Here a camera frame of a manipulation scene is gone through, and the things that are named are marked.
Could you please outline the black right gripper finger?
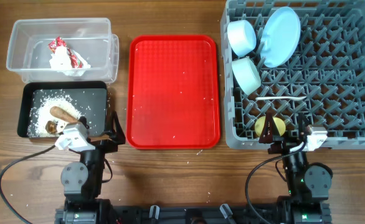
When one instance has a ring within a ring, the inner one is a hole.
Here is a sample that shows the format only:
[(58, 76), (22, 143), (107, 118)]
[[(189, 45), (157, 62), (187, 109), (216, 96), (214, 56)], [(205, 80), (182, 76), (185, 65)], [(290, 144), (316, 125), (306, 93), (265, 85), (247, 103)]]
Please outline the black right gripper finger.
[(298, 137), (300, 140), (306, 140), (308, 135), (307, 127), (310, 125), (310, 122), (304, 113), (298, 114)]
[(282, 136), (277, 129), (273, 116), (270, 113), (267, 113), (265, 116), (264, 127), (259, 138), (259, 143), (273, 143), (281, 140)]

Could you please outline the yellow plastic cup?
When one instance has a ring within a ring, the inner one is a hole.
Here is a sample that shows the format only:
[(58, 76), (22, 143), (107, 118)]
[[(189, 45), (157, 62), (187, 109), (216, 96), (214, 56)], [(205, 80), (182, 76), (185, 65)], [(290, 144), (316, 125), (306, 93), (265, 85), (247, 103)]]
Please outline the yellow plastic cup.
[[(265, 120), (266, 120), (266, 116), (262, 116), (255, 122), (255, 133), (258, 137), (260, 137), (260, 135), (263, 131), (263, 128), (265, 126)], [(285, 122), (278, 117), (273, 117), (273, 121), (278, 129), (279, 134), (281, 136), (283, 136), (286, 131)]]

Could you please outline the brown food scrap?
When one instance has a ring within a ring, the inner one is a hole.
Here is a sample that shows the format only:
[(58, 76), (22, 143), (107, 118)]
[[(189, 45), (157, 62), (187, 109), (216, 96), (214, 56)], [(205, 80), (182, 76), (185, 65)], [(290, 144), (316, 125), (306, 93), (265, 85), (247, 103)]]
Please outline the brown food scrap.
[(45, 126), (45, 130), (49, 134), (57, 134), (58, 133), (57, 123), (55, 121), (48, 121), (46, 126)]

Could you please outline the white plastic spoon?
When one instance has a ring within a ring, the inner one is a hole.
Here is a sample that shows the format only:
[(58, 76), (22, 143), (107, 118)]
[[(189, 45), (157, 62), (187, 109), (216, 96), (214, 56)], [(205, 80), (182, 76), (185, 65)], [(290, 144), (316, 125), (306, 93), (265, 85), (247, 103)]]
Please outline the white plastic spoon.
[(306, 96), (259, 96), (256, 97), (256, 101), (265, 101), (265, 100), (293, 100), (293, 101), (301, 101), (305, 100)]

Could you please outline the white rice pile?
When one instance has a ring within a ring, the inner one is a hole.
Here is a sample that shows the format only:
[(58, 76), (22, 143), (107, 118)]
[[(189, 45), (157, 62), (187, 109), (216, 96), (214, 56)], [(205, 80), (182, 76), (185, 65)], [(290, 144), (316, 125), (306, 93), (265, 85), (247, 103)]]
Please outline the white rice pile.
[[(29, 112), (27, 137), (51, 138), (57, 137), (63, 131), (68, 123), (50, 114), (50, 109), (53, 106), (62, 108), (77, 119), (81, 116), (88, 117), (88, 112), (92, 110), (91, 106), (78, 102), (71, 93), (66, 93), (66, 91), (37, 90), (33, 94), (32, 108)], [(45, 130), (48, 121), (57, 123), (57, 134), (49, 134)]]

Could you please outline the mint green bowl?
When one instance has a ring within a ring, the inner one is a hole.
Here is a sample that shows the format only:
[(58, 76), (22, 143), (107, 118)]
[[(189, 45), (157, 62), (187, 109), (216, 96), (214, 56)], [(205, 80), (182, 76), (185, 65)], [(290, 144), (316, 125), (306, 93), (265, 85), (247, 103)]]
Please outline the mint green bowl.
[(252, 94), (261, 86), (259, 72), (248, 57), (233, 61), (232, 71), (239, 87), (246, 95)]

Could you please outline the red white wrapper tissue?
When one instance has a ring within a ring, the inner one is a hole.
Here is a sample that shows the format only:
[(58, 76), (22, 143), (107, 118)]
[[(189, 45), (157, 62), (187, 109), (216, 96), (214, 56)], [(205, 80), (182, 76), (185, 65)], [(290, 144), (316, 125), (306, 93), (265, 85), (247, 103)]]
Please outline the red white wrapper tissue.
[(76, 51), (67, 46), (66, 41), (60, 36), (56, 37), (49, 45), (51, 59), (50, 68), (70, 77), (81, 77), (91, 65)]

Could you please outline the light blue plate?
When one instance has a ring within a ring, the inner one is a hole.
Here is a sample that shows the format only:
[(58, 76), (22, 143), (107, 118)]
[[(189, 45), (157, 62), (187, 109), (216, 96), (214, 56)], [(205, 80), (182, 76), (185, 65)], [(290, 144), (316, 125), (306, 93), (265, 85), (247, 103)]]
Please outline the light blue plate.
[(260, 57), (265, 58), (268, 68), (278, 67), (293, 55), (300, 39), (301, 24), (298, 15), (290, 7), (277, 9), (268, 19), (260, 42)]

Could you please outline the light blue bowl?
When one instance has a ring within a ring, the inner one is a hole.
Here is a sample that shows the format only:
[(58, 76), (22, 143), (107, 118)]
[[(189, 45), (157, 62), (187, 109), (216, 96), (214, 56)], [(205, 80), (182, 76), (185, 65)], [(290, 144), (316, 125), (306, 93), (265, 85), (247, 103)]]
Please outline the light blue bowl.
[(257, 38), (251, 23), (246, 20), (230, 22), (227, 37), (231, 49), (238, 57), (244, 57), (256, 48)]

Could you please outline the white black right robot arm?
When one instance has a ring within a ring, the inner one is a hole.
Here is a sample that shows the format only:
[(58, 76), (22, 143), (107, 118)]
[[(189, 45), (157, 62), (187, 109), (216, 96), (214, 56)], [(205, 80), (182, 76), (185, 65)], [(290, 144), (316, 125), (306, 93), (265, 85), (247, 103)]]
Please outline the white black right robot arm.
[[(261, 223), (329, 223), (329, 206), (324, 201), (329, 198), (333, 171), (328, 166), (308, 162), (306, 153), (321, 147), (328, 137), (324, 126), (311, 124), (307, 117), (298, 115), (298, 137), (290, 138), (280, 134), (272, 114), (265, 115), (259, 142), (270, 144), (269, 158), (256, 165), (245, 181), (245, 198), (250, 211)], [(249, 181), (255, 172), (270, 162), (282, 161), (288, 196), (279, 196), (275, 204), (274, 216), (265, 218), (255, 208), (249, 197)]]

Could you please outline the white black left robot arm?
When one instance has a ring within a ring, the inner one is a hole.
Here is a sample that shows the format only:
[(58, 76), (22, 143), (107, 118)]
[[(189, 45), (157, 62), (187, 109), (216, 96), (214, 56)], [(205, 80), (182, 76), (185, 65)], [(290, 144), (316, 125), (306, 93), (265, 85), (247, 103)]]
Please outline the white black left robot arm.
[(0, 173), (0, 196), (8, 209), (24, 223), (29, 221), (9, 203), (2, 190), (2, 178), (13, 165), (39, 156), (57, 147), (80, 156), (62, 170), (60, 180), (64, 186), (64, 209), (57, 212), (56, 223), (121, 223), (109, 199), (100, 199), (104, 169), (110, 168), (105, 154), (118, 151), (118, 146), (126, 143), (118, 115), (113, 112), (107, 121), (105, 134), (108, 139), (91, 141), (86, 122), (82, 118), (66, 125), (55, 144), (43, 151), (12, 161)]

